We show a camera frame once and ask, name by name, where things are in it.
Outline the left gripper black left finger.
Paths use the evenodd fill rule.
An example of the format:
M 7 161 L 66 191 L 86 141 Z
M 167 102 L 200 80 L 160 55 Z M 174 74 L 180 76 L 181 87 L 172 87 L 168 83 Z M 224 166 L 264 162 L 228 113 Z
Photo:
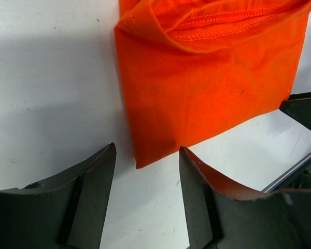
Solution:
M 116 155 L 111 143 L 49 178 L 0 190 L 0 248 L 99 248 Z

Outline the orange t-shirt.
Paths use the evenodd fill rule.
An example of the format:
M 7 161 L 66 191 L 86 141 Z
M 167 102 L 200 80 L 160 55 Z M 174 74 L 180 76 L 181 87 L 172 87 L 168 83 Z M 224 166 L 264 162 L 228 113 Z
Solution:
M 136 168 L 278 109 L 311 1 L 120 1 L 115 26 Z

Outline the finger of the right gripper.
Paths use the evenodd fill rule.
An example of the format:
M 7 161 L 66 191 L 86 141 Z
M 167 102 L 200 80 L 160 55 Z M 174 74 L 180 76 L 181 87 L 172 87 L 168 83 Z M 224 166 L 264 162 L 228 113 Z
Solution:
M 311 131 L 311 92 L 290 95 L 279 110 Z

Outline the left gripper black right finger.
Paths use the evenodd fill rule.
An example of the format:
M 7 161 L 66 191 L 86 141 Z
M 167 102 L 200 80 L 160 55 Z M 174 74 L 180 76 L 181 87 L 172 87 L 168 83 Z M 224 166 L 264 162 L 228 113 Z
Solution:
M 190 248 L 311 248 L 311 158 L 265 192 L 186 147 L 179 173 Z

